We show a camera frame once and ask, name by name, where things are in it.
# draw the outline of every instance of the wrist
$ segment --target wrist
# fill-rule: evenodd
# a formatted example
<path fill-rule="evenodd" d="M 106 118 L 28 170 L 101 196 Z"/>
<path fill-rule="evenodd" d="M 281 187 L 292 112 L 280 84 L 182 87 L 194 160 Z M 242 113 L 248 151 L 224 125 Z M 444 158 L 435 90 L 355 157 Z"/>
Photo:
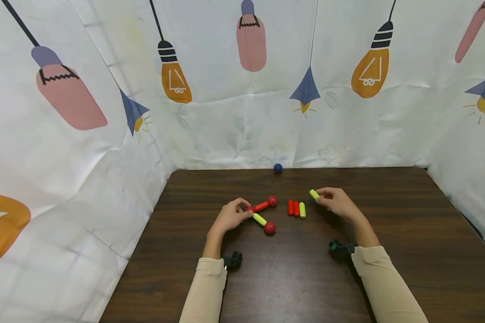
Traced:
<path fill-rule="evenodd" d="M 211 227 L 207 233 L 207 239 L 223 239 L 225 231 L 216 227 Z"/>
<path fill-rule="evenodd" d="M 223 243 L 224 233 L 221 231 L 210 230 L 207 233 L 205 249 L 203 249 L 203 258 L 220 259 L 221 245 Z"/>
<path fill-rule="evenodd" d="M 381 245 L 375 235 L 372 225 L 368 219 L 361 214 L 360 217 L 352 219 L 351 226 L 354 234 L 354 241 L 363 248 L 376 247 Z"/>

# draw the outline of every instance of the red ball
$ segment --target red ball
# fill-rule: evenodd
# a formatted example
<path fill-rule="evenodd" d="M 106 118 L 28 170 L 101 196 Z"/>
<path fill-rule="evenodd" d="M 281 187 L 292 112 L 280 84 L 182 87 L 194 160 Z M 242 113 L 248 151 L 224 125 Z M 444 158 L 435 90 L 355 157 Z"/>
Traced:
<path fill-rule="evenodd" d="M 277 198 L 276 198 L 276 197 L 274 197 L 274 196 L 270 196 L 270 197 L 268 198 L 268 203 L 269 203 L 269 206 L 270 206 L 270 207 L 276 207 L 276 206 L 277 206 L 277 204 L 278 204 L 278 200 L 277 200 Z"/>
<path fill-rule="evenodd" d="M 267 235 L 274 234 L 275 229 L 276 228 L 273 222 L 268 222 L 264 225 L 264 232 L 266 232 Z"/>

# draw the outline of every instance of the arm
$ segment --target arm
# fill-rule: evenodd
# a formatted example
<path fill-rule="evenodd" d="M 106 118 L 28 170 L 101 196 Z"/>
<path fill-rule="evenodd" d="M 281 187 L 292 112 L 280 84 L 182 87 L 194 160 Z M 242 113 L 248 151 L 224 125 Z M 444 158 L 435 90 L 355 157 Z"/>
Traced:
<path fill-rule="evenodd" d="M 240 204 L 250 204 L 238 198 L 223 206 L 207 234 L 203 256 L 198 261 L 196 274 L 185 300 L 179 323 L 219 322 L 226 270 L 221 259 L 221 244 L 225 233 L 236 228 L 243 220 L 252 217 L 253 212 L 243 212 Z"/>
<path fill-rule="evenodd" d="M 427 323 L 410 289 L 397 272 L 372 226 L 341 188 L 321 188 L 317 203 L 342 217 L 354 230 L 352 262 L 365 286 L 378 323 Z"/>

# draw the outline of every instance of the person's left hand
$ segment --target person's left hand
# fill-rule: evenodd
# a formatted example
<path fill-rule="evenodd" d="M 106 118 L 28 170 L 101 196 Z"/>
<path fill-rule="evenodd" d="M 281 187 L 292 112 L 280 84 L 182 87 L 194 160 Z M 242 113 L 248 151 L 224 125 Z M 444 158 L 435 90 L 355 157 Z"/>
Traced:
<path fill-rule="evenodd" d="M 212 224 L 211 232 L 224 235 L 227 231 L 235 229 L 247 218 L 251 218 L 253 212 L 243 212 L 243 209 L 240 207 L 241 204 L 251 206 L 247 200 L 241 197 L 223 206 L 215 222 Z"/>

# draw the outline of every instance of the bulb cord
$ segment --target bulb cord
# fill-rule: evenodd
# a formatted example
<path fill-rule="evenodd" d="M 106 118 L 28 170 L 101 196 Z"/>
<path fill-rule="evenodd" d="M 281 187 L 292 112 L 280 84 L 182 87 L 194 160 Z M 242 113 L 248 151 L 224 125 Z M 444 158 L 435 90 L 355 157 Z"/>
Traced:
<path fill-rule="evenodd" d="M 29 37 L 29 39 L 31 40 L 32 44 L 35 47 L 38 47 L 40 44 L 38 43 L 38 41 L 36 41 L 36 39 L 34 38 L 34 36 L 28 30 L 27 26 L 23 23 L 22 18 L 20 18 L 18 16 L 17 12 L 14 10 L 13 6 L 11 6 L 11 4 L 9 3 L 9 1 L 8 0 L 2 0 L 2 3 L 4 3 L 4 6 L 7 8 L 7 10 L 9 11 L 9 13 L 11 13 L 11 15 L 14 17 L 14 20 L 17 21 L 17 23 L 19 24 L 19 26 L 22 28 L 23 32 L 27 35 L 27 37 Z"/>
<path fill-rule="evenodd" d="M 149 0 L 151 3 L 151 9 L 153 10 L 154 20 L 156 21 L 156 26 L 158 27 L 158 32 L 160 33 L 160 39 L 163 41 L 162 28 L 160 28 L 160 23 L 158 22 L 158 17 L 156 16 L 156 10 L 154 9 L 153 0 Z"/>
<path fill-rule="evenodd" d="M 316 10 L 314 10 L 314 26 L 313 26 L 313 40 L 311 41 L 311 57 L 309 58 L 309 66 L 313 61 L 313 47 L 314 47 L 314 32 L 316 30 L 316 17 L 318 16 L 318 0 L 316 0 Z"/>
<path fill-rule="evenodd" d="M 388 17 L 388 21 L 392 21 L 393 7 L 395 7 L 396 2 L 397 0 L 393 0 L 392 10 L 390 10 L 390 17 Z"/>

